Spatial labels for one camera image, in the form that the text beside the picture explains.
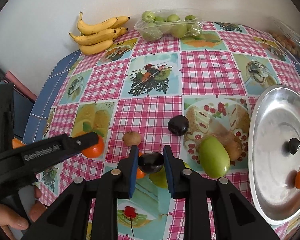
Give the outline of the person's left hand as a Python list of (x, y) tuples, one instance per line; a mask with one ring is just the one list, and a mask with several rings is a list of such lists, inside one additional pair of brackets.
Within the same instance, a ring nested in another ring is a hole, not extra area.
[[(29, 218), (35, 222), (46, 211), (47, 207), (38, 200), (42, 196), (40, 189), (38, 189), (36, 186), (33, 188), (36, 202), (29, 211)], [(26, 230), (29, 227), (29, 222), (26, 218), (21, 217), (21, 215), (6, 205), (0, 204), (0, 227), (7, 238), (15, 239), (10, 228), (14, 228), (16, 230)]]

